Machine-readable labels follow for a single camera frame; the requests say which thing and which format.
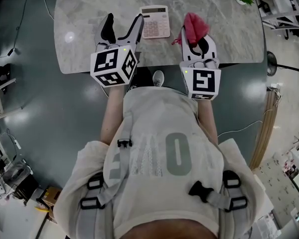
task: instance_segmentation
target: tabletop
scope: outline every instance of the tabletop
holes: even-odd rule
[[[236,0],[57,0],[54,41],[62,73],[90,71],[95,52],[94,34],[108,14],[114,15],[116,37],[125,36],[140,7],[168,7],[170,37],[141,39],[138,66],[176,65],[182,61],[181,47],[172,45],[188,12],[209,24],[220,63],[260,63],[264,58],[263,27],[257,5],[239,5]]]

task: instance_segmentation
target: black buckle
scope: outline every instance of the black buckle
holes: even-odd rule
[[[237,181],[237,183],[233,185],[232,183],[230,183],[230,181],[232,181],[232,182]],[[223,172],[223,182],[224,182],[225,188],[227,188],[227,189],[239,188],[241,185],[239,176],[235,172],[230,171],[230,170]]]
[[[118,148],[120,148],[122,144],[123,144],[124,148],[127,148],[128,144],[131,147],[132,141],[131,141],[131,139],[119,139],[118,140]]]
[[[88,184],[87,184],[88,189],[89,190],[100,189],[103,186],[103,182],[104,182],[103,173],[99,172],[99,173],[93,175],[89,179]]]
[[[212,188],[205,188],[200,181],[196,181],[189,190],[190,196],[199,196],[203,203],[207,203],[207,197],[210,192],[214,191]]]
[[[245,201],[244,205],[234,206],[234,202],[241,201],[241,200]],[[234,210],[244,209],[244,208],[247,207],[247,205],[248,205],[248,202],[247,202],[247,198],[245,196],[244,197],[232,198],[231,201],[230,201],[229,210],[225,209],[225,212],[229,213],[229,212],[234,211]]]
[[[89,205],[89,206],[84,206],[83,203],[85,201],[93,201],[93,200],[96,200],[95,201],[95,205]],[[100,204],[99,202],[99,199],[97,197],[90,197],[90,198],[82,198],[81,201],[80,201],[80,205],[81,205],[81,209],[82,210],[90,210],[90,209],[104,209],[105,208],[105,205],[102,205]]]

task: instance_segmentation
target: calculator display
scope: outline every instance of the calculator display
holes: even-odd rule
[[[152,12],[166,12],[166,8],[149,8],[149,9],[142,9],[142,13],[152,13]]]

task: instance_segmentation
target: white cube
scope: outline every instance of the white cube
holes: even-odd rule
[[[213,100],[218,95],[220,69],[181,67],[181,71],[189,98]]]
[[[104,88],[129,84],[137,66],[131,46],[91,54],[91,76]]]

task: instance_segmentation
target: forearm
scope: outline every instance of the forearm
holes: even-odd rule
[[[110,145],[123,121],[124,85],[111,87],[101,128],[101,142]]]
[[[212,140],[218,144],[217,129],[214,119],[211,101],[201,100],[198,102],[198,120],[208,132]]]

